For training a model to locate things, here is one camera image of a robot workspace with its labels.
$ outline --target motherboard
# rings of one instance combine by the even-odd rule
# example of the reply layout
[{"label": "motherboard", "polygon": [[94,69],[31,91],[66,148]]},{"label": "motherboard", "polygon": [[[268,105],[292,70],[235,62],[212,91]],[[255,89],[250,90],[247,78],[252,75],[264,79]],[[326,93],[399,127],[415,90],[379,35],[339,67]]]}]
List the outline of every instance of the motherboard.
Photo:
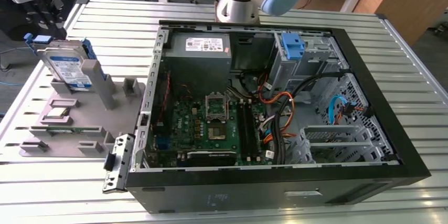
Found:
[{"label": "motherboard", "polygon": [[228,95],[176,101],[171,135],[156,137],[159,166],[186,167],[192,161],[195,166],[267,164],[258,131],[263,114],[262,103]]}]

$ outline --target metal workbench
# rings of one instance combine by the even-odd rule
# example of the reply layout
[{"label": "metal workbench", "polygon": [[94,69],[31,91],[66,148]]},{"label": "metal workbench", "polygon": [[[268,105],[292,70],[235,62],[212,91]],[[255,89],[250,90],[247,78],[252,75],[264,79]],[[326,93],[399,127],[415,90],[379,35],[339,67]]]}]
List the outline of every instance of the metal workbench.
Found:
[{"label": "metal workbench", "polygon": [[[146,82],[159,19],[214,21],[214,11],[212,5],[90,0],[76,5],[66,26],[70,39],[90,38],[115,80],[134,76]],[[102,194],[102,159],[19,155],[27,127],[52,92],[50,71],[39,63],[0,124],[2,220],[20,216],[18,221],[27,223],[448,223],[448,96],[388,21],[368,14],[298,10],[282,17],[260,14],[260,19],[263,24],[347,30],[432,177],[354,206],[151,215],[130,193]]]}]

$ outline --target ram slot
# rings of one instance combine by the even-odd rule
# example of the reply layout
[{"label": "ram slot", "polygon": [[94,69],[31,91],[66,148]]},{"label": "ram slot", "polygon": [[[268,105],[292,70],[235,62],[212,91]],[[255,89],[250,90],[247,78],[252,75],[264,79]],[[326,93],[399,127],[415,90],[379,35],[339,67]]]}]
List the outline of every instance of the ram slot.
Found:
[{"label": "ram slot", "polygon": [[259,146],[258,146],[258,137],[255,130],[255,120],[252,115],[251,104],[239,104],[236,110],[238,116],[238,129],[240,135],[240,153],[242,159],[250,160],[250,158],[255,158],[259,155]]}]

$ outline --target blue hard drive label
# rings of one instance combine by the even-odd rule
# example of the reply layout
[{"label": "blue hard drive label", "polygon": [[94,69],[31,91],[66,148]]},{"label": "blue hard drive label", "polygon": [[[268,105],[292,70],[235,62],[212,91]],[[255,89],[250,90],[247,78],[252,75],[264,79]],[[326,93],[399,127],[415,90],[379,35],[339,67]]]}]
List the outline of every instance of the blue hard drive label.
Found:
[{"label": "blue hard drive label", "polygon": [[82,62],[76,57],[51,56],[52,65],[66,83],[78,88],[87,90],[92,86],[91,79],[82,72]]}]

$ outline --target sticker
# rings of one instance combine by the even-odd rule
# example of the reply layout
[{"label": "sticker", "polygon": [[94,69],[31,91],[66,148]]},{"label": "sticker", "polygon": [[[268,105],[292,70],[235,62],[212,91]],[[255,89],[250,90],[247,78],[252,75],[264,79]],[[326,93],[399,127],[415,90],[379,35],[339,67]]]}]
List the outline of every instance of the sticker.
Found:
[{"label": "sticker", "polygon": [[51,56],[52,65],[66,83],[79,90],[87,90],[92,86],[91,79],[82,72],[82,62],[76,57]]},{"label": "sticker", "polygon": [[274,152],[271,152],[271,151],[266,151],[267,153],[266,153],[266,157],[267,158],[271,158],[271,159],[274,159]]},{"label": "sticker", "polygon": [[294,196],[322,196],[323,194],[319,191],[286,191],[287,197]]},{"label": "sticker", "polygon": [[223,39],[220,38],[188,38],[186,51],[223,52]]},{"label": "sticker", "polygon": [[263,84],[263,86],[268,89],[268,90],[271,90],[272,89],[272,85],[271,84],[268,84],[267,82]]}]

